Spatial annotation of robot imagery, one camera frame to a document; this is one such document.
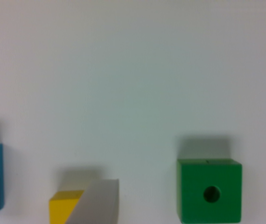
white surface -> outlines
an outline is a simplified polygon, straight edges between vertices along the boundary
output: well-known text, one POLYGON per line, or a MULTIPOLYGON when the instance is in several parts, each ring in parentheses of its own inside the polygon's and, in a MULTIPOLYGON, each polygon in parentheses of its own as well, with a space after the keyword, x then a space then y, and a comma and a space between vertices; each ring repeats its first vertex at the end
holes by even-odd
POLYGON ((177 224, 196 134, 239 140, 242 223, 266 223, 266 1, 0 1, 0 134, 1 224, 49 223, 69 167, 119 178, 119 224, 177 224))
POLYGON ((94 180, 65 224, 117 224, 118 215, 119 181, 94 180))

